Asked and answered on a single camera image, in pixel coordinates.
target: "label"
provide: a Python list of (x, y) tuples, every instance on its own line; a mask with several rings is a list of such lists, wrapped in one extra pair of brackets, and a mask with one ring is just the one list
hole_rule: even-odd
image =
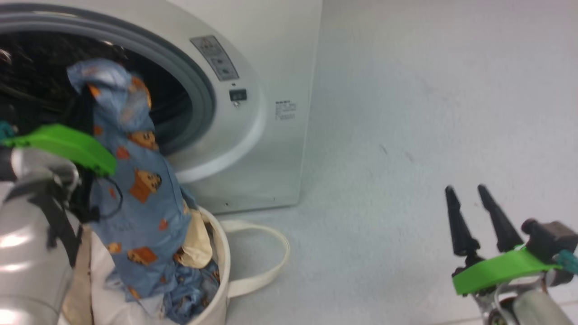
[(276, 121), (292, 120), (295, 118), (296, 111), (297, 111), (297, 104), (291, 101), (275, 102)]
[(523, 278), (517, 278), (517, 279), (513, 279), (512, 281), (510, 281), (510, 285), (511, 286), (523, 286), (523, 285), (531, 285), (533, 283), (536, 283), (537, 281), (540, 280), (540, 276), (539, 275), (535, 275), (535, 276), (525, 276)]
[(191, 38), (190, 41), (201, 52), (220, 81), (239, 79), (233, 62), (215, 36)]

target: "sticker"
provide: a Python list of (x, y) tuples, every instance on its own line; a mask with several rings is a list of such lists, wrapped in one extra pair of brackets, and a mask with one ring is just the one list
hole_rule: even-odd
[(275, 102), (275, 120), (293, 120), (297, 111), (297, 104), (291, 101)]
[(191, 38), (190, 41), (205, 57), (220, 81), (239, 79), (233, 62), (215, 36)]

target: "black cable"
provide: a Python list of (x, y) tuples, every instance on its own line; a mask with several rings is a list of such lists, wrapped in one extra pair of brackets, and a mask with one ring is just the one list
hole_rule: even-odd
[(123, 198), (123, 192), (120, 190), (120, 187), (118, 186), (118, 184), (115, 181), (113, 181), (108, 176), (104, 176), (103, 179), (106, 179), (107, 181), (109, 181), (109, 183), (114, 185), (114, 187), (116, 187), (116, 191), (118, 192), (118, 195), (120, 196), (120, 202), (118, 203), (118, 207), (113, 212), (109, 213), (108, 215), (101, 215), (101, 218), (108, 219), (108, 218), (113, 217), (114, 215), (116, 215), (117, 213), (120, 212), (120, 209), (123, 207), (124, 198)]

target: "clothing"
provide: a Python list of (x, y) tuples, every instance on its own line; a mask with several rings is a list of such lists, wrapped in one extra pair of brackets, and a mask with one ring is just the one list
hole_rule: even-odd
[(90, 200), (101, 214), (92, 229), (116, 267), (105, 285), (124, 291), (127, 301), (139, 301), (153, 317), (162, 316), (163, 297), (170, 319), (187, 323), (214, 295), (203, 275), (215, 270), (176, 261), (191, 220), (188, 207), (197, 206), (158, 151), (149, 92), (137, 76), (104, 59), (73, 65), (68, 76), (79, 92), (88, 85), (97, 103), (94, 136), (117, 159), (115, 174), (94, 182)]
[(178, 262), (187, 267), (203, 268), (213, 257), (209, 233), (201, 212), (189, 209), (186, 203), (184, 206), (185, 213), (191, 215), (191, 222), (188, 224), (187, 236), (183, 243), (183, 254), (179, 256)]

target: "basket handle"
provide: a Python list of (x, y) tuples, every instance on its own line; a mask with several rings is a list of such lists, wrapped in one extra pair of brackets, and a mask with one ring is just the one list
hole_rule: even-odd
[(285, 256), (283, 256), (283, 260), (274, 268), (270, 269), (269, 271), (263, 272), (259, 275), (239, 280), (233, 280), (229, 282), (229, 292), (227, 293), (228, 298), (242, 296), (244, 294), (248, 294), (256, 290), (259, 290), (260, 288), (270, 284), (273, 280), (275, 280), (275, 278), (277, 278), (279, 272), (281, 272), (281, 269), (289, 260), (289, 254), (291, 251), (289, 241), (279, 230), (266, 226), (248, 223), (246, 221), (241, 220), (224, 220), (221, 221), (221, 226), (227, 233), (248, 229), (265, 231), (274, 235), (285, 247)]

